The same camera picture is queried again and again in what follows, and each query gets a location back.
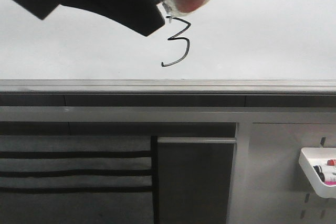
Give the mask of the white whiteboard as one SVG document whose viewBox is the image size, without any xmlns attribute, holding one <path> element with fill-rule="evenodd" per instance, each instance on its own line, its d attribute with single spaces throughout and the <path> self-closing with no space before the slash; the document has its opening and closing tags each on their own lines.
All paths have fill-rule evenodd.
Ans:
<svg viewBox="0 0 336 224">
<path fill-rule="evenodd" d="M 83 10 L 59 6 L 39 20 L 1 0 L 1 78 L 335 78 L 335 0 L 210 0 L 186 20 L 191 47 L 177 63 L 177 20 L 143 37 Z"/>
</svg>

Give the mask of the dark grey cabinet panel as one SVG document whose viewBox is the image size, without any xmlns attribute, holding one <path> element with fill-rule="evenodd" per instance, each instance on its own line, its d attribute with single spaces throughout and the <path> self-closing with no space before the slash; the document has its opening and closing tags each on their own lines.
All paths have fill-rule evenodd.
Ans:
<svg viewBox="0 0 336 224">
<path fill-rule="evenodd" d="M 234 141 L 158 141 L 161 223 L 226 223 Z"/>
</svg>

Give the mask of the grey slatted panel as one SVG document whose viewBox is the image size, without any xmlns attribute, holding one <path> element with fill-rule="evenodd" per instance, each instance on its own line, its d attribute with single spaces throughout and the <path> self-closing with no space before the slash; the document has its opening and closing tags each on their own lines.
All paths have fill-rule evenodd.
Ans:
<svg viewBox="0 0 336 224">
<path fill-rule="evenodd" d="M 158 223 L 149 136 L 2 136 L 1 223 Z"/>
</svg>

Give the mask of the white plastic marker bin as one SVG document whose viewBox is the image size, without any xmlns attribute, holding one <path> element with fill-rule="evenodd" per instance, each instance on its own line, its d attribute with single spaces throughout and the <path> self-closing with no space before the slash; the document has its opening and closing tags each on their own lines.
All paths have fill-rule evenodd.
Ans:
<svg viewBox="0 0 336 224">
<path fill-rule="evenodd" d="M 335 148 L 304 147 L 301 149 L 299 164 L 316 194 L 322 198 L 335 198 L 335 185 L 326 185 L 313 168 L 327 165 L 327 160 L 335 159 Z"/>
</svg>

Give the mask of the black capped marker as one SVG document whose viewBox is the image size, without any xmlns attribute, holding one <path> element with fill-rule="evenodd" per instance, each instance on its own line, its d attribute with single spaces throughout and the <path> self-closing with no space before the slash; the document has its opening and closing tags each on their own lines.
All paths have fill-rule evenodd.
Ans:
<svg viewBox="0 0 336 224">
<path fill-rule="evenodd" d="M 317 173 L 335 173 L 335 166 L 329 165 L 316 165 L 313 167 Z"/>
</svg>

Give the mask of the red capped marker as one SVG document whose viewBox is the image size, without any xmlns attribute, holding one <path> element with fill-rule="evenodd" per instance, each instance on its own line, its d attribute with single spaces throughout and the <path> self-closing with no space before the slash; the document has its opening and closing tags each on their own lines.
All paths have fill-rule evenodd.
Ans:
<svg viewBox="0 0 336 224">
<path fill-rule="evenodd" d="M 328 166 L 336 166 L 336 159 L 329 159 L 327 160 Z"/>
</svg>

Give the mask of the grey pegboard panel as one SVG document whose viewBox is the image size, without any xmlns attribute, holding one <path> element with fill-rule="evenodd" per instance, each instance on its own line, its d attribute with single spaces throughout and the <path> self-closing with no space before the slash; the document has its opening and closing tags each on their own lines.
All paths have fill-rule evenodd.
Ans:
<svg viewBox="0 0 336 224">
<path fill-rule="evenodd" d="M 322 138 L 335 147 L 334 124 L 252 124 L 229 223 L 335 223 L 335 199 L 319 197 L 299 165 Z"/>
</svg>

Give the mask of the pink capped marker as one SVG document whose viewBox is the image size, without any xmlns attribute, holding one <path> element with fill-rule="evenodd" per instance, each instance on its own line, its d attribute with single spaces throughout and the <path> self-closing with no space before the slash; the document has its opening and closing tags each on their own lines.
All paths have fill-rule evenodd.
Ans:
<svg viewBox="0 0 336 224">
<path fill-rule="evenodd" d="M 336 184 L 335 173 L 318 173 L 318 176 L 326 185 L 331 186 Z"/>
</svg>

